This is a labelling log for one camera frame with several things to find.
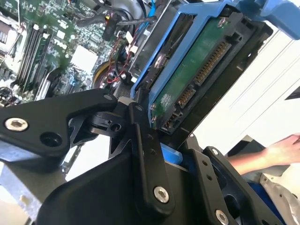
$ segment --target finger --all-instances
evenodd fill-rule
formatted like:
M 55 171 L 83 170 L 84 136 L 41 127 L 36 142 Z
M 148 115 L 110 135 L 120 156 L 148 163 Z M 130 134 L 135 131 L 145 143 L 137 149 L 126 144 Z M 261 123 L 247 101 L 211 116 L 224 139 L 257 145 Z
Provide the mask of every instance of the finger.
M 296 142 L 296 144 L 294 144 L 293 147 L 294 147 L 295 149 L 300 150 L 300 142 Z

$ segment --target silver screw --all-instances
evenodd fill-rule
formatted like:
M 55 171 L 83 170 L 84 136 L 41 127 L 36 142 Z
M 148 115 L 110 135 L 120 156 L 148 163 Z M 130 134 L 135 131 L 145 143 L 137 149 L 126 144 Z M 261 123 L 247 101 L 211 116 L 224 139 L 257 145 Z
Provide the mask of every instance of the silver screw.
M 217 150 L 211 149 L 212 153 L 214 153 L 216 156 L 219 154 Z
M 219 27 L 219 28 L 223 27 L 223 25 L 226 23 L 226 21 L 227 21 L 227 19 L 225 17 L 222 17 L 220 19 L 220 21 L 218 22 L 217 27 Z
M 157 119 L 157 117 L 156 117 L 156 116 L 152 117 L 152 119 L 151 119 L 151 123 L 154 123 L 154 122 L 156 121 L 156 119 Z
M 150 107 L 151 110 L 155 109 L 155 104 L 153 103 Z
M 153 192 L 156 199 L 161 203 L 167 203 L 169 201 L 169 194 L 163 187 L 157 186 L 154 188 Z
M 112 100 L 113 98 L 110 95 L 104 95 L 107 100 Z
M 228 225 L 229 224 L 227 216 L 221 210 L 216 210 L 216 217 L 222 225 Z
M 12 131 L 24 131 L 28 128 L 28 123 L 21 118 L 10 118 L 5 121 L 5 127 Z
M 155 64 L 154 64 L 154 68 L 157 68 L 162 60 L 163 56 L 159 56 L 158 59 L 156 60 Z

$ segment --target motherboard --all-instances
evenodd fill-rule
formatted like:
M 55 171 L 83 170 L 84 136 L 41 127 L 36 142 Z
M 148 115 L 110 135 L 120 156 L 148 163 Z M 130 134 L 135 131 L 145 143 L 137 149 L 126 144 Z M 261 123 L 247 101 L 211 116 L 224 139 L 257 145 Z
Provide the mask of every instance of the motherboard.
M 68 0 L 0 0 L 2 107 L 91 88 L 95 69 L 109 60 L 117 40 L 103 40 L 105 23 L 76 25 L 95 14 L 93 7 Z M 13 49 L 2 47 L 6 42 Z

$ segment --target blue plastic tab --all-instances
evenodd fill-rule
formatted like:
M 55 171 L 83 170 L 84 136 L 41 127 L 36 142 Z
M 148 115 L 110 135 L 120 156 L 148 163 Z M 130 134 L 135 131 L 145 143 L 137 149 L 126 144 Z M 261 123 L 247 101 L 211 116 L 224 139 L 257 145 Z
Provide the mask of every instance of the blue plastic tab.
M 160 144 L 165 161 L 179 165 L 182 162 L 182 154 L 165 144 Z

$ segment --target human arm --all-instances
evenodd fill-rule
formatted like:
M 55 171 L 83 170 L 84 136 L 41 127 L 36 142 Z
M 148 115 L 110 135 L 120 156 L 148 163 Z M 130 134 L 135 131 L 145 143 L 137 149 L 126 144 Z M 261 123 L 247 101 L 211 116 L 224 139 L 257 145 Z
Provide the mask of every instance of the human arm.
M 300 162 L 300 134 L 272 144 L 258 153 L 229 157 L 229 162 L 239 172 L 245 174 L 273 165 L 289 165 Z

